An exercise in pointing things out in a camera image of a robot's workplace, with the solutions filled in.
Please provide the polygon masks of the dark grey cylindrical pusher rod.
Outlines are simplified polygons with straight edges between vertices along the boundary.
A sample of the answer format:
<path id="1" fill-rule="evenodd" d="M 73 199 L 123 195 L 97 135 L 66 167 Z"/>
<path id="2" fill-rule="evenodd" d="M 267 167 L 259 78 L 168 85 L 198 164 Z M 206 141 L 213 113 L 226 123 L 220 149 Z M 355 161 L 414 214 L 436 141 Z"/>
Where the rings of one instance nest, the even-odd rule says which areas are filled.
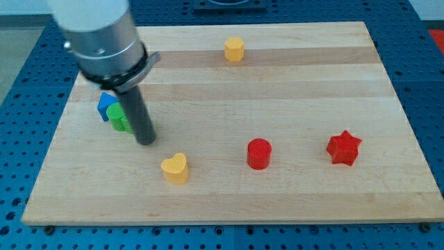
<path id="1" fill-rule="evenodd" d="M 140 145 L 154 143 L 156 133 L 139 87 L 135 86 L 126 92 L 118 92 L 117 98 L 136 141 Z"/>

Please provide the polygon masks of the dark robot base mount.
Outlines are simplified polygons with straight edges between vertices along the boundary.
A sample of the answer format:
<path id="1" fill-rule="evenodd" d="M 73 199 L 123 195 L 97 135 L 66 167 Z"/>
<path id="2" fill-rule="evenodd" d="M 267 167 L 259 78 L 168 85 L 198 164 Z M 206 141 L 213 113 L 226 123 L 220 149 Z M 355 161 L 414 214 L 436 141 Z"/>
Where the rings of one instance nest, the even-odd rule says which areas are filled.
<path id="1" fill-rule="evenodd" d="M 266 10 L 267 0 L 193 0 L 193 11 Z"/>

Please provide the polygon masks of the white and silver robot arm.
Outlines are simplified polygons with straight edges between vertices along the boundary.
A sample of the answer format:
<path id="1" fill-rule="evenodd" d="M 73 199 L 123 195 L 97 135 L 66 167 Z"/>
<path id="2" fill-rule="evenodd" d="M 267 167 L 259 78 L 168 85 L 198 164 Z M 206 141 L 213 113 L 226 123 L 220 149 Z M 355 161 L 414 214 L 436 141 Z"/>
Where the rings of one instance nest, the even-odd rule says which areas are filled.
<path id="1" fill-rule="evenodd" d="M 136 141 L 152 144 L 156 133 L 138 85 L 160 61 L 160 53 L 149 52 L 139 38 L 128 0 L 46 0 L 46 4 L 83 76 L 103 90 L 112 90 Z"/>

